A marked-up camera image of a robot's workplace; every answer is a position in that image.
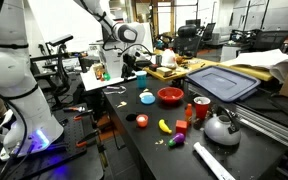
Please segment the floor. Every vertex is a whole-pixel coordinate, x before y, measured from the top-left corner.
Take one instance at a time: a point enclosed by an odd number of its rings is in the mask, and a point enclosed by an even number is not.
[[[213,49],[203,49],[198,51],[197,57],[201,59],[211,60],[215,62],[220,61],[221,48]],[[70,75],[72,79],[71,89],[68,94],[72,95],[77,86],[81,83],[80,76]],[[65,102],[72,101],[72,96],[68,96],[65,99]],[[106,115],[104,115],[99,121],[98,126],[110,123]],[[134,161],[132,160],[131,154],[127,148],[118,150],[115,146],[115,141],[113,137],[113,126],[107,127],[100,132],[100,138],[103,141],[106,148],[106,156],[108,160],[108,167],[104,169],[105,176],[104,180],[137,180],[140,179],[139,170],[136,167]],[[117,138],[117,141],[120,144],[123,144],[122,138],[119,136],[118,131],[114,128],[114,132]]]

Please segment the red bowl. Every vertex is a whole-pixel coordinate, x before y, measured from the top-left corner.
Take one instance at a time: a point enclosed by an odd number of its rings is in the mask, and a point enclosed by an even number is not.
[[[157,92],[159,98],[167,104],[178,102],[184,96],[184,92],[179,88],[166,87],[162,88]]]

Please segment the orange object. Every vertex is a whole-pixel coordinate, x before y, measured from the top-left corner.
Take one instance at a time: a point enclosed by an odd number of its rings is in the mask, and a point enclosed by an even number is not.
[[[187,125],[191,125],[192,122],[192,104],[187,104],[186,110],[185,110],[185,121],[187,122]]]
[[[136,117],[136,121],[139,127],[146,127],[148,123],[148,117],[145,114],[140,114]]]
[[[182,133],[186,135],[187,131],[187,122],[183,120],[176,121],[176,133]]]

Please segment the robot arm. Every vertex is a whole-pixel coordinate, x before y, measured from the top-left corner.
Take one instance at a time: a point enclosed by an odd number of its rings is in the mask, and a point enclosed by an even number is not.
[[[118,41],[124,43],[141,44],[144,39],[145,29],[137,22],[118,23],[107,16],[103,11],[100,0],[74,0],[79,6],[92,14],[94,18]]]

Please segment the white paper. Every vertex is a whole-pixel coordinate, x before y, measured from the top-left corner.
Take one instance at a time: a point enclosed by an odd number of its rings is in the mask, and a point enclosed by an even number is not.
[[[268,69],[269,72],[281,83],[288,73],[288,55],[281,50],[271,50],[265,52],[242,53],[236,59],[223,62],[226,66],[249,65]]]

